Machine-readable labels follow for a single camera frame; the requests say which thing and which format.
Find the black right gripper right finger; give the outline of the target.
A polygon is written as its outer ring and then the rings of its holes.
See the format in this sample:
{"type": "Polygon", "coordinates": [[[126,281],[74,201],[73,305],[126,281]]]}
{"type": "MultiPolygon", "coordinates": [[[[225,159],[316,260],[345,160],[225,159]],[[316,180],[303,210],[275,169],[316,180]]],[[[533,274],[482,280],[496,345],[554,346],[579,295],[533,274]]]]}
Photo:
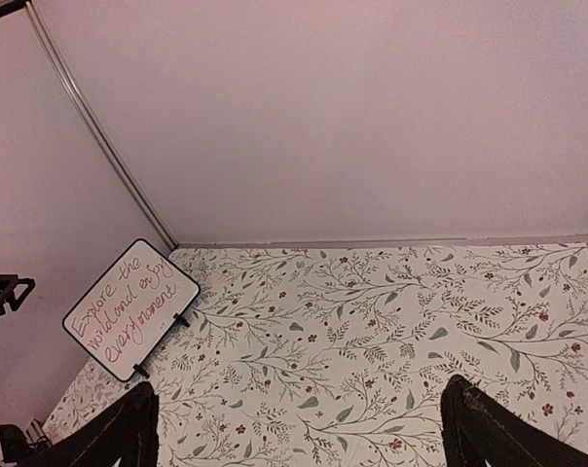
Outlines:
{"type": "Polygon", "coordinates": [[[461,375],[440,399],[448,466],[588,466],[588,454],[522,421],[461,375]]]}

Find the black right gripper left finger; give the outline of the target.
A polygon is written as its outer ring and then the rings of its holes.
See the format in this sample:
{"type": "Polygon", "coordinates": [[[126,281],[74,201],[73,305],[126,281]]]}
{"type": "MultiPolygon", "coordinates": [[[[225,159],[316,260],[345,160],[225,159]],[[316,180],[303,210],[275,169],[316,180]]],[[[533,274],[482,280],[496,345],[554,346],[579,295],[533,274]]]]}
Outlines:
{"type": "Polygon", "coordinates": [[[142,381],[97,417],[22,466],[150,466],[158,463],[159,397],[142,381]]]}

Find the small whiteboard blue frame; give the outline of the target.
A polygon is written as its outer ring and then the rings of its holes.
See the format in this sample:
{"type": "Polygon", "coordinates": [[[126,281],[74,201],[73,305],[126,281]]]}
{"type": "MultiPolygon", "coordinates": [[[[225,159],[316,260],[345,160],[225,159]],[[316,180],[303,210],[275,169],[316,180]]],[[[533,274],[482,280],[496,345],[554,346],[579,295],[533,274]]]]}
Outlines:
{"type": "Polygon", "coordinates": [[[173,314],[186,317],[200,291],[187,273],[138,239],[67,312],[62,328],[113,378],[127,382],[173,314]]]}

